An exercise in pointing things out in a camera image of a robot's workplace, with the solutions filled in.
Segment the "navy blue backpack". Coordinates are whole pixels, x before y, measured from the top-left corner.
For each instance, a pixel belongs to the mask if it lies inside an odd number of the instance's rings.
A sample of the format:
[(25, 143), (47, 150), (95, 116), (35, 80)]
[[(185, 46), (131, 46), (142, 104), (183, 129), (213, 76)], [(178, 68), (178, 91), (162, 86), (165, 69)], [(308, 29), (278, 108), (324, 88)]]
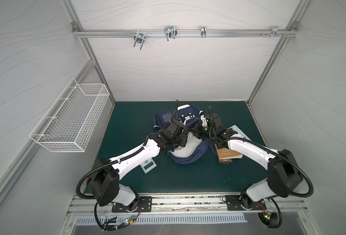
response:
[[(158, 131), (165, 127), (173, 116), (174, 109), (170, 108), (156, 114), (152, 120), (153, 130)], [(178, 120), (189, 127), (193, 127), (198, 120), (204, 116), (204, 111), (194, 105), (185, 104), (177, 108)], [(207, 151), (211, 151), (214, 156), (217, 156), (217, 151), (214, 144), (208, 139), (202, 140), (193, 135), (188, 134), (188, 140), (185, 147), (176, 147), (172, 151), (168, 151), (167, 155), (176, 163), (186, 165), (199, 160)]]

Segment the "brown kraft book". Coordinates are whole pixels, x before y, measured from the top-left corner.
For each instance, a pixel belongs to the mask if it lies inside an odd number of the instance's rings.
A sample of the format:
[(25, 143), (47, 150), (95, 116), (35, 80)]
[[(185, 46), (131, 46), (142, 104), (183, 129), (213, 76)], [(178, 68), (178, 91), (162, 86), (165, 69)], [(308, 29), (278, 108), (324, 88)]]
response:
[(215, 145), (218, 160), (222, 164), (229, 164), (233, 160), (242, 159), (243, 155), (237, 151), (225, 148), (225, 147), (218, 147), (218, 145)]

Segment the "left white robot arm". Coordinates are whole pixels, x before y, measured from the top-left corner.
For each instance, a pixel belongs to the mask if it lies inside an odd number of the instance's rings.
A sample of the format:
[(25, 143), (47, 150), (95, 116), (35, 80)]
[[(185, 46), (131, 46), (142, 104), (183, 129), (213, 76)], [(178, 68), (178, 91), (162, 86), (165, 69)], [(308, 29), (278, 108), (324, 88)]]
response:
[(183, 123), (173, 120), (166, 127), (149, 134), (136, 148), (111, 159), (97, 159), (93, 169), (86, 173), (76, 186), (76, 194), (82, 199), (95, 199), (97, 205), (118, 203), (134, 211), (140, 196), (131, 187), (120, 184), (130, 171), (144, 161), (177, 146), (185, 147), (187, 131)]

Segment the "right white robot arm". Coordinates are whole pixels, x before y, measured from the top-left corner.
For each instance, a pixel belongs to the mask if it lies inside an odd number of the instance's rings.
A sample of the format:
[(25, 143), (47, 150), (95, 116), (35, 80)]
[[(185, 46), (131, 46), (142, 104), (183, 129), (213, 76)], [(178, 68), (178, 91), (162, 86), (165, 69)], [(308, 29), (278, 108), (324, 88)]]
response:
[(232, 128), (225, 128), (216, 113), (201, 115), (193, 131), (198, 137), (208, 139), (215, 145), (241, 153), (258, 163), (267, 171), (267, 177), (241, 192), (246, 204), (265, 198), (290, 195), (308, 198), (314, 186), (308, 175), (298, 166), (293, 154), (283, 149), (277, 151), (242, 137)]

